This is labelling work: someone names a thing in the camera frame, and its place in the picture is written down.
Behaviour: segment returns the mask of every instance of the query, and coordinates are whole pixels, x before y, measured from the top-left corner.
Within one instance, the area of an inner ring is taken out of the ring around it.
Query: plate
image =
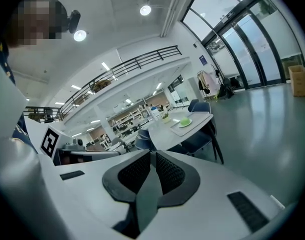
[[[190,122],[187,123],[186,125],[181,125],[181,124],[179,123],[179,128],[183,128],[183,127],[189,126],[189,125],[193,122],[193,120],[191,120],[191,119],[189,119],[189,120],[190,120]]]

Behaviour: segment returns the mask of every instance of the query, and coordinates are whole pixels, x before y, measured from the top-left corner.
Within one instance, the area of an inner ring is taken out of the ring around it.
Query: grey floor
[[[279,84],[210,103],[223,166],[285,206],[296,202],[305,186],[305,97],[293,97],[290,84]],[[211,144],[195,157],[220,163]],[[156,214],[162,195],[156,170],[151,168],[137,196],[140,231]]]

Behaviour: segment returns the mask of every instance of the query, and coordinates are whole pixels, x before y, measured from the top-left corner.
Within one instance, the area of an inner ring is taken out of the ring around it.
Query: cardboard box
[[[305,96],[305,68],[302,65],[297,65],[290,66],[288,69],[292,94],[296,97]]]

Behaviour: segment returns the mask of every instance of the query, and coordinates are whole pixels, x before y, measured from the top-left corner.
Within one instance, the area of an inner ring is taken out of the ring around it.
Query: blue sign
[[[206,59],[205,59],[205,57],[204,57],[204,55],[201,55],[200,57],[199,57],[199,59],[200,59],[200,61],[201,61],[201,63],[202,63],[202,65],[206,65],[207,64],[207,61],[206,61]]]

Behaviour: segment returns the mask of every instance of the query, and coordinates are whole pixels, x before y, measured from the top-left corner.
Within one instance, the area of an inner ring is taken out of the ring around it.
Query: pipe
[[[179,0],[171,0],[170,2],[170,6],[169,6],[169,10],[168,10],[168,13],[167,13],[167,16],[166,16],[166,20],[165,20],[165,23],[163,25],[163,28],[162,28],[162,31],[161,31],[161,34],[160,34],[160,37],[164,38],[167,33],[168,33],[168,30],[174,20],[174,17],[175,17],[175,12],[176,12],[176,9],[177,9],[177,5],[179,3]]]
[[[166,19],[164,20],[164,24],[163,24],[163,26],[162,26],[162,30],[161,30],[160,37],[163,37],[163,34],[164,34],[164,32],[165,32],[167,23],[168,23],[168,21],[169,21],[169,16],[170,16],[170,14],[171,14],[171,11],[172,11],[172,8],[173,8],[173,6],[174,6],[174,3],[175,3],[175,0],[171,0],[170,5],[169,5],[169,9],[168,9],[168,12],[167,12]]]

